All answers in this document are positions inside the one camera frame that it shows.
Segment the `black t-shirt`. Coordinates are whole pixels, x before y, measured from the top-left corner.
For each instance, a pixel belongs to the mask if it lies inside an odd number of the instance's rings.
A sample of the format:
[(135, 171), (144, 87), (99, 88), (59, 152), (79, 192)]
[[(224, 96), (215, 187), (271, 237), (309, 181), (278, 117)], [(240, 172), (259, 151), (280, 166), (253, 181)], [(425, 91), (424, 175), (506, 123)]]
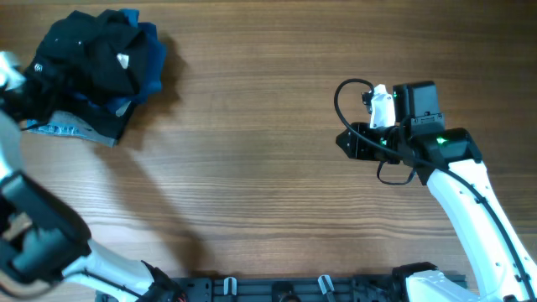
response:
[(99, 72), (111, 70), (91, 65), (94, 52), (106, 49), (93, 45), (102, 31), (96, 17), (74, 11), (53, 23), (23, 71), (23, 84), (1, 90), (2, 110), (16, 121), (48, 121), (61, 104), (76, 100), (73, 91), (93, 91)]

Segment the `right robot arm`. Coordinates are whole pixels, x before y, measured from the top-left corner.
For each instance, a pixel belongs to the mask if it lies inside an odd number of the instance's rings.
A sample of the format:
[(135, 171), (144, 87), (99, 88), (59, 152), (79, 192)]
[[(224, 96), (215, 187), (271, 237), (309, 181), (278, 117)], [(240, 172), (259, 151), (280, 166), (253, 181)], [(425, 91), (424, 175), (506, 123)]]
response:
[(448, 129), (436, 85), (422, 81), (387, 91), (366, 80), (362, 103), (369, 122), (348, 122), (336, 144), (348, 158), (410, 167), (439, 202), (452, 224), (477, 281), (473, 293), (431, 263), (395, 268), (387, 292), (392, 301), (534, 301), (536, 263), (503, 211), (482, 153), (464, 128)]

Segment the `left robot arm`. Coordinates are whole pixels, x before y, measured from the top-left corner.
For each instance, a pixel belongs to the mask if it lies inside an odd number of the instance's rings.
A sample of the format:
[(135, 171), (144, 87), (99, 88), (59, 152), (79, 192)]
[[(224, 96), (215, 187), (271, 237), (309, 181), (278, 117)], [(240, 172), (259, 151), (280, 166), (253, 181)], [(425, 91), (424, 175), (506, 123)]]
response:
[(49, 117), (52, 97), (34, 94), (17, 58), (1, 53), (1, 270), (18, 284), (62, 282), (116, 301), (186, 301), (187, 293), (159, 268), (95, 242), (66, 203), (25, 172), (21, 121)]

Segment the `blue folded shirt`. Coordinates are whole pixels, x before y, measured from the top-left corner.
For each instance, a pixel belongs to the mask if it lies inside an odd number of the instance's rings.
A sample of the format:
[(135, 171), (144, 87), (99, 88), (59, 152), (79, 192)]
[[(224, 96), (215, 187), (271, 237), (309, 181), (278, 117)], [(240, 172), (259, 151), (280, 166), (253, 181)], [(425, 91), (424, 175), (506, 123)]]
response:
[(162, 90), (160, 80), (166, 47), (158, 40), (153, 23), (140, 23), (136, 9), (106, 10), (96, 17), (102, 26), (94, 40), (96, 50), (91, 65), (101, 70), (93, 81), (93, 91), (73, 91), (72, 97), (91, 107), (104, 108), (122, 117), (130, 107), (144, 104), (148, 97)]

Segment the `black folded garment in stack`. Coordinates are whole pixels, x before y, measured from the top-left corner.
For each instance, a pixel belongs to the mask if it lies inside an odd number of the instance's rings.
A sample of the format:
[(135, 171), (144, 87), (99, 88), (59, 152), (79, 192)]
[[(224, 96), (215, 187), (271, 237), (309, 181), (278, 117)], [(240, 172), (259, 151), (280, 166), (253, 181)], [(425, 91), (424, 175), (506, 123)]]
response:
[(98, 106), (88, 100), (73, 100), (60, 105), (50, 123), (67, 135), (114, 146), (122, 137), (137, 104), (124, 102)]

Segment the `grey folded garment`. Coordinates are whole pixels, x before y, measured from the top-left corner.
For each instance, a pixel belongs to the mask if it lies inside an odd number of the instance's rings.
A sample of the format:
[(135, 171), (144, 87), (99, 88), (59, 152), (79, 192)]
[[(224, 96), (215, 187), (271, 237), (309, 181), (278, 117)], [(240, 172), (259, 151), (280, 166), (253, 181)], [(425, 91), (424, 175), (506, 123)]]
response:
[(108, 111), (100, 110), (78, 113), (57, 111), (53, 116), (67, 114), (80, 118), (92, 129), (91, 136), (86, 140), (100, 143), (108, 147), (117, 145), (128, 124), (128, 120), (130, 119), (128, 116), (118, 117)]

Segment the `light blue denim garment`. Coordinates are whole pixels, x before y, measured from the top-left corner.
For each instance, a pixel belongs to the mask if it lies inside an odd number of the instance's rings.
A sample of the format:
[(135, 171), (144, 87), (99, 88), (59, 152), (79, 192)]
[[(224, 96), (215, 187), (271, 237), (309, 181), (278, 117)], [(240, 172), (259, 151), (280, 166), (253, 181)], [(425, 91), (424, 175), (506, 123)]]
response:
[(25, 124), (31, 133), (58, 137), (75, 137), (88, 139), (92, 129), (80, 118), (67, 115), (53, 116), (47, 123), (28, 120)]

